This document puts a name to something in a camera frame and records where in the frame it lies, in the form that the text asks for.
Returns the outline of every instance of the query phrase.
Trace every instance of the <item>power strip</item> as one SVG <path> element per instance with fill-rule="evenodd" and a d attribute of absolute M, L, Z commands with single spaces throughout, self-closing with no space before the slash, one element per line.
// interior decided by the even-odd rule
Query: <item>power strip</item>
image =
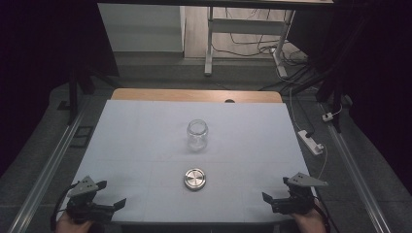
<path fill-rule="evenodd" d="M 312 137 L 306 138 L 306 134 L 306 130 L 297 132 L 297 135 L 299 135 L 300 139 L 306 144 L 306 147 L 308 147 L 313 155 L 319 155 L 323 153 L 324 151 L 322 149 L 324 148 L 324 146 L 322 144 L 316 144 Z"/>

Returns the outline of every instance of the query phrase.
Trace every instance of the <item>gray carpet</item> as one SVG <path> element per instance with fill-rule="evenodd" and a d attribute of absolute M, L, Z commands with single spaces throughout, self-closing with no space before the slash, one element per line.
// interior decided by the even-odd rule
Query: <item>gray carpet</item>
<path fill-rule="evenodd" d="M 140 88 L 186 88 L 186 89 L 233 89 L 258 90 L 263 86 L 279 81 L 272 65 L 236 65 L 222 63 L 214 66 L 213 76 L 203 76 L 204 67 L 201 62 L 189 64 L 157 64 L 140 66 L 120 66 L 121 78 L 116 79 L 125 87 Z M 110 98 L 113 89 L 98 79 L 93 79 L 96 91 L 90 96 L 90 104 L 80 126 L 92 128 L 96 126 L 105 102 Z M 281 85 L 267 90 L 279 90 Z M 321 179 L 329 182 L 328 187 L 319 188 L 319 194 L 328 207 L 331 216 L 340 232 L 376 232 L 364 204 L 343 165 L 341 157 L 330 137 L 327 125 L 322 121 L 322 110 L 313 97 L 314 91 L 304 91 L 298 95 L 302 108 L 296 97 L 292 99 L 293 111 L 297 125 L 307 131 L 311 123 L 316 132 L 316 142 L 327 146 L 327 162 Z M 52 154 L 61 135 L 66 129 L 67 111 L 57 109 L 61 101 L 67 101 L 67 85 L 56 88 L 51 93 L 51 102 L 42 121 L 21 151 L 8 172 L 0 179 L 0 232 L 6 232 L 24 202 L 31 186 L 39 176 L 45 162 Z M 290 100 L 284 98 L 290 108 Z M 367 183 L 375 195 L 393 232 L 410 232 L 412 230 L 412 198 L 397 179 L 385 159 L 354 125 L 348 115 L 348 109 L 342 111 L 342 135 Z M 49 217 L 61 191 L 71 183 L 77 168 L 86 151 L 81 148 L 83 139 L 74 139 L 65 153 L 54 178 L 49 185 L 40 207 L 32 218 L 27 232 L 48 232 Z M 318 177 L 325 162 L 325 156 L 313 156 L 299 141 L 301 150 L 313 177 Z M 106 232 L 120 232 L 118 225 L 107 225 Z"/>

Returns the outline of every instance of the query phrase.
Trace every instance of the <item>jar lid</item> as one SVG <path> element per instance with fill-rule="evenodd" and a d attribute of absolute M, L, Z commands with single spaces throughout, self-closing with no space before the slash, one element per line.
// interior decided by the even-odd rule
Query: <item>jar lid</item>
<path fill-rule="evenodd" d="M 200 190 L 206 184 L 205 173 L 198 169 L 193 168 L 185 174 L 185 186 L 191 191 Z"/>

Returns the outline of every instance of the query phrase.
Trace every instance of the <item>person's left hand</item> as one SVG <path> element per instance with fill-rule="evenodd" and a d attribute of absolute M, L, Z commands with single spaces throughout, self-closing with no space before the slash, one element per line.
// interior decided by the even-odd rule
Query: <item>person's left hand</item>
<path fill-rule="evenodd" d="M 90 226 L 93 224 L 87 221 L 83 224 L 76 224 L 66 212 L 58 219 L 55 233 L 87 233 Z"/>

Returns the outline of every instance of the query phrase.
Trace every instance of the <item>hand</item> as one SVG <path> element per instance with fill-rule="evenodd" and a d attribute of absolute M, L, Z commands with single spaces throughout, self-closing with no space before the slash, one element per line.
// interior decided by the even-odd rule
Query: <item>hand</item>
<path fill-rule="evenodd" d="M 66 212 L 58 219 L 55 233 L 87 233 L 90 226 L 93 224 L 87 221 L 83 224 L 76 224 Z"/>
<path fill-rule="evenodd" d="M 291 214 L 301 233 L 326 233 L 324 219 L 315 209 L 306 215 Z"/>

